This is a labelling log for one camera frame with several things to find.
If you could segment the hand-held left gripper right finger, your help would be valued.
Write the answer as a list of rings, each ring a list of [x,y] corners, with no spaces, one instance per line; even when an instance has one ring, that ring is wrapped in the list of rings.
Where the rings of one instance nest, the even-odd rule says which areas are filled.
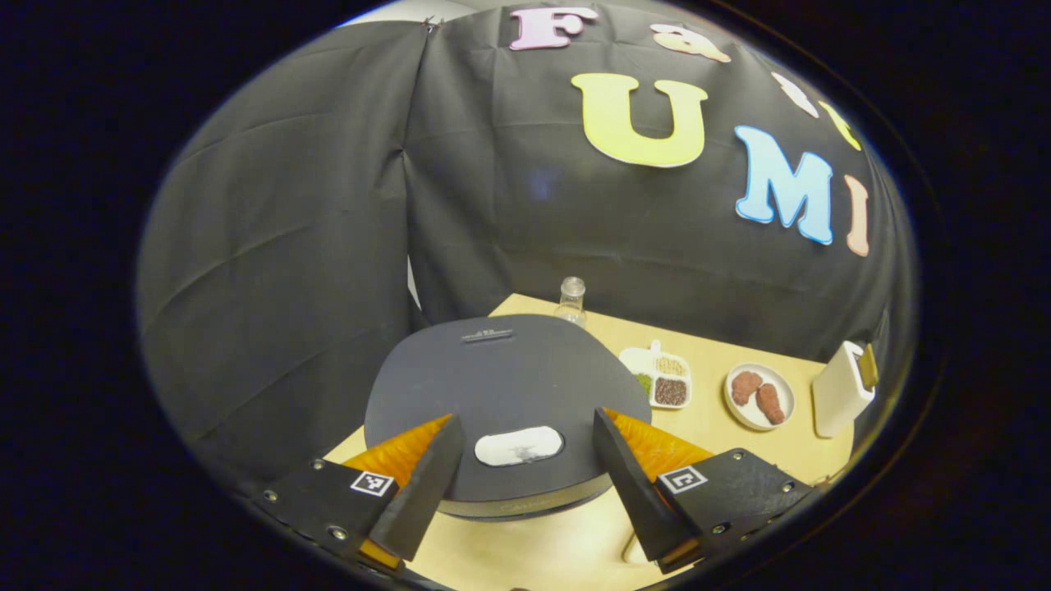
[[[751,451],[714,454],[613,409],[594,411],[593,443],[646,561],[665,575],[736,552],[815,494]]]

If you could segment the white divided grain dish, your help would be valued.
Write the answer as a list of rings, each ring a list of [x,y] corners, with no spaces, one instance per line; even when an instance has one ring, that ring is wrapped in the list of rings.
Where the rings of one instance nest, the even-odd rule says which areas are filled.
[[[687,360],[662,348],[653,340],[650,347],[627,347],[618,359],[642,386],[650,407],[684,409],[693,399],[693,375]]]

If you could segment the white chopstick holder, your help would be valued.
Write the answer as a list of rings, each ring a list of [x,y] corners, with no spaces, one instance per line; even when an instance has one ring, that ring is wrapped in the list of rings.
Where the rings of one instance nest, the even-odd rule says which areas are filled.
[[[856,352],[862,347],[844,341],[812,382],[815,433],[820,439],[834,439],[875,398],[877,387],[874,392],[864,392],[857,378]]]

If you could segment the dark grey rice cooker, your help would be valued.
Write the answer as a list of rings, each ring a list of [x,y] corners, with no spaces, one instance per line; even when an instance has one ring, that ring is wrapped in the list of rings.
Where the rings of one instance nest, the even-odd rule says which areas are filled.
[[[372,447],[427,420],[461,422],[463,452],[439,509],[532,519],[604,494],[597,409],[650,423],[642,386],[585,329],[539,314],[458,319],[406,337],[384,360],[363,426]]]

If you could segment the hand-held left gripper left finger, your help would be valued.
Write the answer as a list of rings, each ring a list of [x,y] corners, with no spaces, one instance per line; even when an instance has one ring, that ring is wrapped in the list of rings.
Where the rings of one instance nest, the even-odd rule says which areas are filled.
[[[352,458],[309,460],[260,486],[251,502],[338,561],[401,571],[457,475],[463,446],[461,420],[447,413]]]

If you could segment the small clear glass bottle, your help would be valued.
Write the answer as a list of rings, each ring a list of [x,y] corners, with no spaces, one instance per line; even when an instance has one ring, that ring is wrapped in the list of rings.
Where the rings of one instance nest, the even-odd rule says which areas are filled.
[[[585,327],[588,315],[583,309],[586,285],[580,277],[564,277],[560,285],[560,300],[555,309],[557,318],[566,319],[571,324]]]

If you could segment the black backdrop cloth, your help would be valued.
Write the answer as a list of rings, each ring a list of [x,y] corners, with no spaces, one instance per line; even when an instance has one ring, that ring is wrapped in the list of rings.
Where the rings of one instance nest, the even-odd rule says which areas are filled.
[[[920,265],[870,127],[763,46],[589,0],[328,30],[174,158],[136,324],[227,487],[348,437],[405,337],[554,299],[588,315],[903,373]]]

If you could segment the round white plate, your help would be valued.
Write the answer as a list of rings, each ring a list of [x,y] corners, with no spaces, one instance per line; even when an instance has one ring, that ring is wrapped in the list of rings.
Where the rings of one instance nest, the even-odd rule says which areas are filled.
[[[755,393],[744,406],[736,406],[733,404],[731,379],[735,378],[737,373],[744,370],[753,371],[753,373],[761,375],[766,384],[774,384],[774,386],[776,386],[778,389],[778,400],[780,401],[781,407],[786,415],[781,425],[772,426],[769,422],[767,422],[767,419],[762,415],[762,412],[759,411],[757,407],[757,403],[755,403]],[[788,384],[788,381],[786,381],[785,378],[781,378],[777,371],[774,371],[772,368],[767,367],[766,365],[744,363],[731,368],[727,378],[724,379],[723,390],[724,400],[728,410],[731,411],[731,415],[735,416],[740,424],[750,428],[751,430],[765,433],[765,431],[770,431],[786,425],[788,420],[794,416],[796,398],[791,385]]]

